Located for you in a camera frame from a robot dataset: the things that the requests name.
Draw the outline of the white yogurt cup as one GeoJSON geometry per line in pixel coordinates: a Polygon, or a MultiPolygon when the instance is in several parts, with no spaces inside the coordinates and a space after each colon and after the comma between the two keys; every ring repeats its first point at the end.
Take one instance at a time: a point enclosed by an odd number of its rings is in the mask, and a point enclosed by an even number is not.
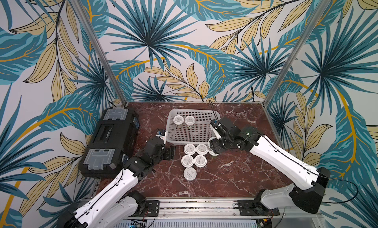
{"type": "Polygon", "coordinates": [[[186,155],[194,155],[196,153],[196,146],[189,143],[184,146],[184,153],[186,155]]]}
{"type": "Polygon", "coordinates": [[[204,155],[197,155],[194,158],[194,164],[198,168],[204,168],[207,165],[207,159],[204,155]]]}
{"type": "Polygon", "coordinates": [[[208,147],[205,144],[199,144],[196,146],[196,152],[199,155],[206,155],[208,153],[208,147]]]}
{"type": "Polygon", "coordinates": [[[216,153],[212,150],[212,148],[211,148],[211,144],[210,144],[210,142],[211,142],[212,140],[214,140],[214,139],[217,139],[217,138],[216,138],[216,137],[211,137],[211,138],[208,140],[208,153],[209,153],[211,156],[216,157],[216,156],[218,156],[219,154],[216,154],[216,153]]]}
{"type": "Polygon", "coordinates": [[[187,116],[184,122],[188,128],[192,128],[195,124],[195,118],[193,116],[187,116]]]}
{"type": "Polygon", "coordinates": [[[186,168],[186,169],[184,170],[183,175],[184,175],[184,178],[185,178],[187,181],[193,181],[193,180],[195,180],[196,177],[197,177],[197,171],[196,171],[196,169],[194,169],[194,168],[192,168],[192,167],[190,167],[190,168],[186,168]]]}
{"type": "Polygon", "coordinates": [[[184,168],[190,168],[194,165],[194,158],[191,155],[185,155],[181,159],[181,164],[184,168]]]}
{"type": "Polygon", "coordinates": [[[176,115],[174,118],[173,118],[173,122],[175,124],[176,127],[182,127],[182,125],[184,124],[185,122],[185,119],[183,116],[181,115],[176,115]]]}

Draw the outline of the aluminium corner post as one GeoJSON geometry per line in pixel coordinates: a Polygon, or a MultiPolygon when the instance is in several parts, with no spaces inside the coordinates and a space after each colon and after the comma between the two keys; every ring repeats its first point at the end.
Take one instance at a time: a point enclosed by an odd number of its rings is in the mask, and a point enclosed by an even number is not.
{"type": "Polygon", "coordinates": [[[96,36],[95,30],[90,22],[89,16],[87,15],[83,4],[80,0],[70,0],[71,5],[73,7],[73,10],[76,12],[76,15],[78,16],[78,19],[81,21],[81,24],[83,26],[83,29],[85,30],[89,43],[93,45],[93,49],[95,53],[97,54],[97,57],[99,58],[102,66],[104,67],[104,70],[110,80],[110,83],[113,85],[116,95],[121,101],[121,104],[123,107],[128,106],[128,101],[126,100],[123,91],[121,90],[117,79],[115,77],[115,74],[112,70],[112,67],[108,61],[108,59],[105,56],[105,53],[100,45],[100,42],[96,36]]]}
{"type": "Polygon", "coordinates": [[[320,21],[323,13],[327,9],[327,6],[332,0],[320,0],[318,7],[314,9],[314,14],[310,17],[309,22],[307,25],[305,25],[304,30],[299,37],[298,41],[296,42],[295,46],[293,47],[290,55],[288,56],[288,59],[286,60],[285,64],[283,65],[282,70],[277,75],[275,82],[272,84],[270,91],[268,92],[268,95],[266,96],[264,102],[262,103],[262,106],[264,108],[267,108],[269,104],[271,103],[275,92],[278,90],[281,82],[283,81],[284,77],[286,76],[289,68],[292,65],[292,62],[295,60],[296,56],[298,55],[301,48],[304,46],[306,41],[308,40],[310,34],[317,26],[317,23],[320,21]]]}

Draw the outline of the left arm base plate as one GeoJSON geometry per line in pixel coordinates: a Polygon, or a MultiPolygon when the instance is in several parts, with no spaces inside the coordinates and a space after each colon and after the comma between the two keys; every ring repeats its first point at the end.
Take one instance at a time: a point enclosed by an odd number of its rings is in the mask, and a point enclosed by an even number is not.
{"type": "Polygon", "coordinates": [[[131,217],[156,217],[159,215],[159,200],[147,200],[137,207],[137,210],[131,217]]]}

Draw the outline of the black toolbox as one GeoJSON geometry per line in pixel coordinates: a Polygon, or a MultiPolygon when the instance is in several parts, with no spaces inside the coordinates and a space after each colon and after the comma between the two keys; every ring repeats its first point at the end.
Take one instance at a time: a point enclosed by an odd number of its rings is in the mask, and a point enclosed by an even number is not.
{"type": "Polygon", "coordinates": [[[83,177],[114,178],[124,161],[133,156],[140,128],[132,108],[109,108],[103,112],[78,169],[83,177]]]}

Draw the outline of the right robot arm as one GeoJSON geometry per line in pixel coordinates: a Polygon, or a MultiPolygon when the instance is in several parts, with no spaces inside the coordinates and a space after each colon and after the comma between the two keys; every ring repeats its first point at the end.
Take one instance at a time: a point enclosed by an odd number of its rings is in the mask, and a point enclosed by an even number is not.
{"type": "Polygon", "coordinates": [[[330,178],[328,169],[317,169],[297,159],[255,127],[239,129],[228,118],[222,118],[213,119],[210,129],[216,135],[215,139],[210,140],[210,149],[215,154],[227,150],[249,152],[292,181],[290,185],[278,189],[260,190],[253,200],[254,207],[268,211],[296,206],[307,213],[318,212],[330,178]]]}

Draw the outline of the right aluminium corner post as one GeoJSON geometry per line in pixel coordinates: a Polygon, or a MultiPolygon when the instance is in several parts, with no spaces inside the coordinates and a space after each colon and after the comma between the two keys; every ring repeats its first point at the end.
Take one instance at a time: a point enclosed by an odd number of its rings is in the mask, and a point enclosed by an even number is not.
{"type": "Polygon", "coordinates": [[[286,76],[289,68],[292,65],[292,62],[295,60],[296,56],[298,55],[301,48],[304,46],[306,41],[308,40],[310,34],[317,26],[317,23],[320,21],[323,13],[327,9],[327,6],[332,0],[320,0],[318,7],[314,9],[314,14],[310,17],[309,22],[307,25],[305,25],[304,30],[299,37],[298,41],[296,42],[295,46],[293,47],[290,55],[288,56],[288,59],[286,60],[285,64],[283,65],[282,70],[277,75],[275,82],[272,84],[270,91],[268,92],[268,95],[266,96],[264,102],[262,103],[262,106],[264,108],[267,108],[269,104],[271,103],[275,92],[278,90],[281,82],[283,81],[284,77],[286,76]]]}

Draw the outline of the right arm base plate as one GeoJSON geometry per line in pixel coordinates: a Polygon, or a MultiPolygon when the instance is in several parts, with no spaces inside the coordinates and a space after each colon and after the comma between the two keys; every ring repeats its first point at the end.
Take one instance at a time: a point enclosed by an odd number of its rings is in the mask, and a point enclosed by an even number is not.
{"type": "Polygon", "coordinates": [[[279,209],[269,209],[261,202],[254,200],[238,200],[234,205],[241,216],[266,216],[274,217],[280,215],[279,209]]]}

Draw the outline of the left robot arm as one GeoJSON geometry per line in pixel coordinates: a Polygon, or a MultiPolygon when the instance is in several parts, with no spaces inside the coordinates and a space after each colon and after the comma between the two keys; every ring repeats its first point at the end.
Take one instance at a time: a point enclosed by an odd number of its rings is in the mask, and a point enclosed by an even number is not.
{"type": "Polygon", "coordinates": [[[164,136],[149,139],[140,152],[124,163],[123,169],[99,194],[82,206],[70,206],[59,216],[59,228],[111,228],[122,219],[142,212],[146,198],[133,188],[161,161],[171,161],[176,147],[166,145],[164,136]]]}

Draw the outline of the left aluminium corner post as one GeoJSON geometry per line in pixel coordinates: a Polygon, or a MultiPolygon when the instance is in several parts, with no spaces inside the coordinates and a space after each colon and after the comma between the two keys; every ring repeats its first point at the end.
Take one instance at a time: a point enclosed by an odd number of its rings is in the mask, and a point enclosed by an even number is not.
{"type": "Polygon", "coordinates": [[[87,15],[83,4],[80,0],[70,0],[71,5],[73,7],[73,10],[76,12],[76,15],[78,16],[78,19],[81,21],[81,24],[83,26],[83,29],[85,30],[89,43],[93,45],[93,49],[95,53],[97,54],[97,57],[99,58],[102,66],[104,67],[104,70],[110,80],[110,83],[113,85],[116,95],[121,101],[121,104],[123,107],[128,106],[128,101],[126,100],[123,91],[121,90],[117,79],[115,77],[115,74],[112,70],[112,67],[108,61],[108,59],[105,56],[105,53],[100,45],[100,42],[96,36],[95,30],[90,22],[89,16],[87,15]]]}

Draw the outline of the white plastic basket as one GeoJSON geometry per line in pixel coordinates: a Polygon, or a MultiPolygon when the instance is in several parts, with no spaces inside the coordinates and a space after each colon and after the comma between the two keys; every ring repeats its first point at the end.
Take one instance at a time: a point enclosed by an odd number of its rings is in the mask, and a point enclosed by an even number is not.
{"type": "Polygon", "coordinates": [[[169,112],[167,124],[166,124],[166,141],[174,145],[186,145],[186,144],[207,144],[208,140],[215,136],[214,132],[210,128],[210,122],[213,119],[220,118],[220,114],[211,110],[200,109],[173,109],[169,112]],[[195,119],[195,123],[189,127],[186,123],[183,123],[178,127],[174,123],[175,116],[182,116],[186,118],[192,116],[195,119]]]}

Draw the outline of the aluminium rail frame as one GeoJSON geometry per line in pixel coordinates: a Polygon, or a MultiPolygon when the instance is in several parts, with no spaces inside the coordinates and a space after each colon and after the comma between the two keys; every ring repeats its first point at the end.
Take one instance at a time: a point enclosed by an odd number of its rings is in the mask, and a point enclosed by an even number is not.
{"type": "MultiPolygon", "coordinates": [[[[144,228],[324,228],[321,213],[310,214],[297,207],[278,208],[280,215],[241,216],[234,205],[237,198],[150,198],[159,200],[159,215],[156,217],[126,217],[116,227],[144,228]]],[[[82,206],[88,201],[81,201],[82,206]]]]}

